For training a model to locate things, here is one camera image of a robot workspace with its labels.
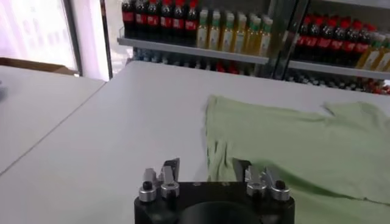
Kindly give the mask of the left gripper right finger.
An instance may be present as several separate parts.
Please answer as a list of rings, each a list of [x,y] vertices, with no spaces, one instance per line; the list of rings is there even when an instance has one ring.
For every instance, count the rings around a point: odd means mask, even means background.
[[[233,169],[237,181],[246,183],[246,194],[250,197],[260,195],[276,201],[288,201],[290,189],[271,167],[259,168],[248,160],[233,158]]]

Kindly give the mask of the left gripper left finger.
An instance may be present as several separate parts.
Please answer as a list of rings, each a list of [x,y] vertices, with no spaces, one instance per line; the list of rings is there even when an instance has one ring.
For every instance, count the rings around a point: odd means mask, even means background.
[[[159,176],[153,168],[145,169],[143,183],[138,191],[138,199],[144,203],[150,203],[160,195],[163,199],[177,198],[180,195],[179,177],[180,159],[167,160],[161,167]]]

